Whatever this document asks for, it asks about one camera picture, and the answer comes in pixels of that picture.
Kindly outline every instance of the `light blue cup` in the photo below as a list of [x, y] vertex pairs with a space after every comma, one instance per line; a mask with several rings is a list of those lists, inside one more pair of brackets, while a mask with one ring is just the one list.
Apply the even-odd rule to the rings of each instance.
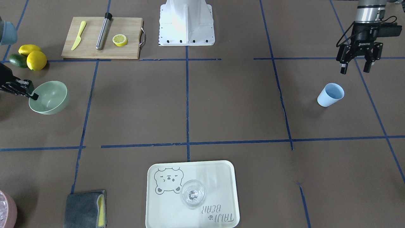
[[336, 83], [328, 83], [318, 96], [318, 104], [328, 107], [345, 96], [343, 88]]
[[12, 45], [17, 42], [17, 29], [11, 22], [2, 21], [0, 17], [0, 45]]

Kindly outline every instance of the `bear illustration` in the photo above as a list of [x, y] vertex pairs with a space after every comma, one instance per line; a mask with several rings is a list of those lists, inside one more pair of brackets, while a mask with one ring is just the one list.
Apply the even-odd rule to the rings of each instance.
[[180, 193], [181, 180], [184, 173], [180, 169], [165, 168], [164, 170], [157, 170], [155, 173], [156, 189], [158, 195], [162, 195], [165, 191], [174, 191], [176, 194]]

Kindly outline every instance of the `cutting board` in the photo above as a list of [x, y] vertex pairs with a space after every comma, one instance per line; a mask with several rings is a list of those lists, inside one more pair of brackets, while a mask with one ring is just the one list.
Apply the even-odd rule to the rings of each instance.
[[[79, 32], [80, 23], [86, 21], [86, 27], [81, 34], [80, 44], [73, 51], [72, 46]], [[103, 58], [103, 59], [138, 59], [139, 42], [143, 18], [137, 17], [113, 17], [110, 29], [104, 44], [104, 49], [98, 51], [96, 43], [104, 22], [104, 17], [73, 17], [65, 46], [63, 47], [63, 58]], [[124, 34], [128, 44], [118, 47], [113, 43], [113, 37], [117, 34]]]

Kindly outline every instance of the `blue tape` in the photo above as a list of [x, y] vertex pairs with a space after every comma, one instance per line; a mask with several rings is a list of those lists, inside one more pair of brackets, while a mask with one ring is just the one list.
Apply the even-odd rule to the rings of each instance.
[[405, 59], [405, 57], [381, 57], [380, 59]]
[[304, 195], [303, 188], [302, 188], [302, 186], [301, 186], [301, 184], [299, 182], [295, 182], [295, 183], [298, 184], [298, 186], [300, 187], [301, 198], [302, 198], [303, 204], [304, 204], [305, 217], [307, 218], [308, 228], [311, 228], [311, 221], [309, 220], [307, 202], [305, 201], [305, 195]]
[[185, 94], [187, 97], [186, 101], [186, 120], [187, 120], [187, 161], [190, 161], [190, 121], [189, 121], [189, 90], [188, 90], [188, 46], [185, 47], [185, 84], [186, 90]]
[[388, 137], [387, 137], [387, 143], [388, 143], [388, 146], [390, 147], [391, 154], [392, 154], [392, 156], [394, 157], [394, 160], [395, 160], [396, 166], [397, 166], [397, 168], [398, 168], [398, 171], [399, 171], [399, 173], [401, 174], [402, 181], [405, 183], [405, 175], [404, 175], [404, 172], [402, 171], [401, 165], [399, 164], [399, 161], [398, 161], [398, 159], [397, 159], [397, 157], [396, 157], [396, 155], [395, 155], [394, 149], [392, 148], [391, 142], [390, 142], [390, 140], [388, 139]]
[[286, 112], [286, 108], [285, 108], [285, 106], [284, 106], [284, 101], [283, 101], [283, 94], [282, 94], [282, 92], [281, 92], [280, 81], [279, 81], [278, 74], [277, 74], [276, 63], [275, 63], [275, 61], [274, 61], [273, 49], [271, 48], [271, 42], [270, 42], [269, 31], [267, 30], [266, 18], [265, 18], [265, 16], [264, 16], [263, 4], [262, 4], [262, 0], [259, 0], [259, 1], [260, 1], [260, 8], [261, 8], [261, 10], [262, 10], [264, 28], [266, 29], [267, 41], [268, 41], [268, 43], [269, 43], [269, 49], [270, 49], [271, 60], [272, 60], [272, 62], [273, 62], [274, 74], [275, 74], [275, 76], [276, 76], [277, 87], [278, 87], [279, 92], [280, 92], [281, 106], [283, 107], [284, 118], [285, 118], [285, 120], [286, 120], [286, 127], [287, 127], [288, 138], [290, 139], [291, 150], [294, 150], [294, 146], [293, 146], [292, 139], [291, 139], [290, 126], [288, 125], [287, 112]]
[[[405, 138], [405, 136], [388, 136], [389, 138]], [[316, 141], [341, 141], [341, 140], [372, 140], [385, 139], [385, 136], [365, 136], [365, 137], [339, 137], [339, 138], [307, 138], [292, 139], [293, 142], [316, 142]], [[240, 141], [210, 141], [210, 142], [190, 142], [190, 145], [213, 145], [213, 144], [253, 144], [253, 143], [277, 143], [289, 142], [289, 139], [275, 140], [240, 140]], [[125, 148], [125, 147], [148, 147], [148, 146], [186, 146], [187, 142], [175, 143], [155, 143], [155, 144], [123, 144], [123, 145], [102, 145], [101, 148]]]
[[73, 181], [72, 188], [70, 189], [71, 194], [75, 193], [77, 173], [79, 172], [79, 160], [80, 160], [80, 157], [81, 157], [81, 148], [79, 149], [79, 151], [77, 153], [76, 166], [75, 166], [75, 180]]
[[313, 142], [313, 141], [366, 140], [366, 139], [385, 139], [385, 136], [341, 137], [341, 138], [308, 138], [308, 139], [293, 139], [293, 141], [294, 142]]
[[358, 70], [358, 72], [359, 72], [359, 74], [360, 74], [361, 80], [363, 81], [363, 85], [364, 85], [364, 87], [366, 88], [367, 95], [369, 96], [370, 102], [371, 102], [371, 104], [372, 104], [372, 106], [373, 106], [373, 109], [374, 109], [374, 112], [375, 112], [375, 114], [376, 114], [376, 116], [377, 116], [378, 122], [380, 123], [381, 129], [382, 129], [382, 131], [383, 131], [385, 137], [387, 137], [387, 133], [386, 133], [386, 131], [385, 131], [385, 129], [384, 129], [384, 126], [383, 126], [382, 121], [381, 121], [381, 118], [380, 118], [380, 116], [379, 116], [379, 114], [378, 114], [377, 108], [375, 107], [375, 104], [374, 104], [373, 98], [371, 97], [369, 88], [367, 87], [366, 81], [364, 80], [363, 73], [361, 72], [361, 69], [360, 69], [360, 67], [359, 67], [359, 65], [358, 65], [358, 63], [357, 63], [357, 60], [354, 60], [354, 62], [356, 63], [357, 70]]
[[23, 17], [24, 17], [24, 14], [25, 14], [25, 10], [27, 9], [27, 6], [28, 6], [28, 2], [29, 2], [29, 0], [26, 1], [26, 4], [24, 5], [23, 12], [21, 13], [20, 20], [18, 21], [18, 24], [17, 24], [17, 26], [15, 27], [15, 29], [16, 29], [17, 31], [18, 31], [18, 28], [20, 27], [21, 21], [23, 20]]
[[221, 61], [221, 58], [144, 58], [139, 61]]
[[[94, 75], [93, 75], [92, 87], [91, 87], [91, 89], [90, 89], [89, 101], [88, 101], [88, 103], [87, 103], [86, 117], [84, 118], [83, 132], [82, 132], [81, 140], [80, 140], [80, 147], [83, 146], [84, 136], [85, 136], [85, 134], [86, 134], [87, 120], [88, 120], [88, 118], [89, 118], [90, 106], [92, 105], [92, 94], [93, 94], [93, 89], [94, 89], [94, 83], [95, 83], [95, 81], [96, 81], [96, 76], [97, 76], [98, 63], [99, 63], [99, 61], [97, 60], [97, 61], [96, 61], [96, 67], [94, 68]], [[75, 191], [76, 178], [77, 178], [77, 173], [78, 173], [78, 171], [79, 171], [79, 160], [80, 160], [80, 157], [81, 157], [81, 151], [82, 151], [82, 148], [80, 148], [80, 149], [79, 149], [79, 152], [77, 153], [76, 170], [75, 170], [75, 180], [74, 180], [73, 185], [72, 185], [72, 189], [71, 189], [71, 192], [70, 192], [71, 194], [73, 194], [74, 191]]]
[[0, 151], [48, 151], [48, 150], [72, 150], [85, 148], [85, 146], [55, 146], [55, 147], [29, 147], [29, 148], [4, 148]]
[[405, 138], [405, 136], [388, 136], [388, 138]]
[[336, 59], [336, 57], [280, 57], [275, 60], [298, 60], [298, 59]]
[[270, 143], [270, 142], [289, 142], [289, 139], [276, 140], [244, 140], [244, 141], [216, 141], [216, 142], [191, 142], [190, 145], [212, 145], [212, 144], [246, 144], [246, 143]]
[[63, 59], [48, 60], [48, 62], [110, 62], [111, 59]]
[[149, 146], [185, 146], [186, 142], [175, 143], [154, 143], [154, 144], [124, 144], [124, 145], [102, 145], [101, 148], [128, 148], [128, 147], [149, 147]]
[[144, 58], [139, 61], [185, 61], [185, 58]]

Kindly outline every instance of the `black cap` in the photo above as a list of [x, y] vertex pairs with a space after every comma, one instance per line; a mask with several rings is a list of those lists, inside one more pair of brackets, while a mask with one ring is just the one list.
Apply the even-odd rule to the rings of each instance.
[[113, 15], [110, 14], [109, 12], [105, 13], [104, 18], [107, 18], [108, 20], [111, 20], [113, 18]]

